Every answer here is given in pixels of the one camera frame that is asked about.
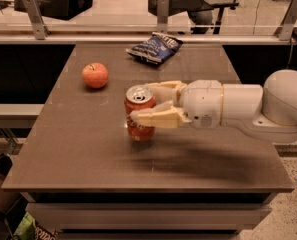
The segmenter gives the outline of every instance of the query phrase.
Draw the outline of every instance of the robotic hand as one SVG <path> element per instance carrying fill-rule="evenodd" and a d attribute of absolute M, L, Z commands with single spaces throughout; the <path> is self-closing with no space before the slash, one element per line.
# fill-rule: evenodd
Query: robotic hand
<path fill-rule="evenodd" d="M 147 84 L 161 104 L 130 116 L 143 126 L 233 127 L 272 142 L 297 140 L 297 71 L 280 70 L 260 85 L 197 80 Z"/>

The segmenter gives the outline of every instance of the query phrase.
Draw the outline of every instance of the can lid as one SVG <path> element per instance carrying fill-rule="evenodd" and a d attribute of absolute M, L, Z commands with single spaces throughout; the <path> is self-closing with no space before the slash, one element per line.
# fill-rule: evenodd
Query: can lid
<path fill-rule="evenodd" d="M 130 102 L 143 104 L 149 101 L 152 97 L 152 91 L 144 85 L 135 85 L 128 89 L 126 97 Z"/>

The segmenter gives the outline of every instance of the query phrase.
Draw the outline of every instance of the gray tabletop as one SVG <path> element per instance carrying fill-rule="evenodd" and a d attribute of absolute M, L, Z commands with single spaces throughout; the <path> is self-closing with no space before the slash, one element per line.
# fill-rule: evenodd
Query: gray tabletop
<path fill-rule="evenodd" d="M 146 143 L 127 133 L 133 85 L 239 79 L 220 45 L 184 44 L 160 67 L 135 61 L 134 44 L 78 44 L 3 184 L 24 192 L 282 192 L 292 183 L 273 145 L 234 129 L 157 129 Z M 82 69 L 101 62 L 109 83 L 87 88 Z"/>

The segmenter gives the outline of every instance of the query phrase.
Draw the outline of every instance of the white desk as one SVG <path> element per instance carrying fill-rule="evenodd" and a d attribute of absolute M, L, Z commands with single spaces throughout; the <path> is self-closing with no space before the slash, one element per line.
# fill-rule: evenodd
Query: white desk
<path fill-rule="evenodd" d="M 69 21 L 43 17 L 50 31 L 65 32 L 153 32 L 156 16 L 148 12 L 148 0 L 93 0 L 91 9 Z M 186 12 L 169 17 L 169 31 L 189 31 L 192 22 Z M 31 31 L 27 13 L 12 7 L 0 11 L 0 31 Z"/>

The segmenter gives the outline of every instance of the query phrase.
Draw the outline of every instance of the metal bracket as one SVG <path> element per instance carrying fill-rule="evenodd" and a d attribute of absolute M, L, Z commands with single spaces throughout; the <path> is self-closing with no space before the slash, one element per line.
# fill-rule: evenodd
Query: metal bracket
<path fill-rule="evenodd" d="M 168 31 L 169 0 L 157 0 L 157 32 Z"/>
<path fill-rule="evenodd" d="M 297 21 L 297 0 L 291 0 L 288 10 L 275 35 L 280 41 L 290 40 L 295 23 Z"/>
<path fill-rule="evenodd" d="M 46 39 L 47 35 L 50 33 L 47 26 L 45 25 L 37 0 L 22 0 L 24 6 L 27 10 L 32 29 L 34 31 L 34 36 L 37 40 Z"/>

